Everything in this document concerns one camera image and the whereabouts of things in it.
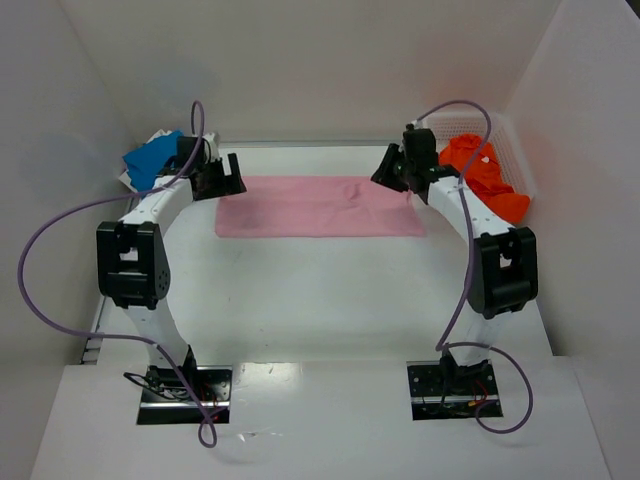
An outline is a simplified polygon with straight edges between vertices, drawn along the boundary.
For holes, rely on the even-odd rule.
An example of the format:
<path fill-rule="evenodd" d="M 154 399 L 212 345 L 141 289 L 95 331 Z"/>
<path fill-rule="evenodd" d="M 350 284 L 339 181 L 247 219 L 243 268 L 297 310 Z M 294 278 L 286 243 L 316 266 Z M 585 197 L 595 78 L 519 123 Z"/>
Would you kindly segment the pink t-shirt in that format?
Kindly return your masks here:
<path fill-rule="evenodd" d="M 422 237 L 410 194 L 362 176 L 251 176 L 219 200 L 220 238 Z"/>

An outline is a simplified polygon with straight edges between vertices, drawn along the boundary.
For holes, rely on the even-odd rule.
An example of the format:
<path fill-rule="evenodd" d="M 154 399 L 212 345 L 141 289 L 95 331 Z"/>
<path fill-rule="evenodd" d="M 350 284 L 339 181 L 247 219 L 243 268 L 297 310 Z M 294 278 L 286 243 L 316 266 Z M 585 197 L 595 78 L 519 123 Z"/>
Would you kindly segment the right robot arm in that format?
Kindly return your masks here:
<path fill-rule="evenodd" d="M 453 166 L 441 165 L 433 132 L 409 124 L 402 143 L 388 146 L 371 180 L 411 192 L 465 240 L 468 265 L 462 299 L 436 350 L 443 385 L 470 382 L 488 365 L 502 327 L 538 293 L 536 238 L 493 213 Z"/>

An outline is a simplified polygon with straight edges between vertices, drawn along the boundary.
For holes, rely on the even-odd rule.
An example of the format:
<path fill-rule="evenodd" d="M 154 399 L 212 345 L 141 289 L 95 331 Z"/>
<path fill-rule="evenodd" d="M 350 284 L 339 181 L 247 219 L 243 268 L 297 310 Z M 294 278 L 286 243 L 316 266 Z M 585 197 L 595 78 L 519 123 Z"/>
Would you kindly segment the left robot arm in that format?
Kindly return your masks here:
<path fill-rule="evenodd" d="M 98 284 L 148 340 L 149 373 L 143 385 L 170 398 L 183 381 L 199 387 L 191 346 L 178 331 L 167 302 L 171 285 L 164 235 L 186 207 L 200 200 L 247 191 L 238 157 L 227 155 L 229 169 L 205 139 L 179 136 L 152 191 L 116 222 L 105 221 L 96 232 Z"/>

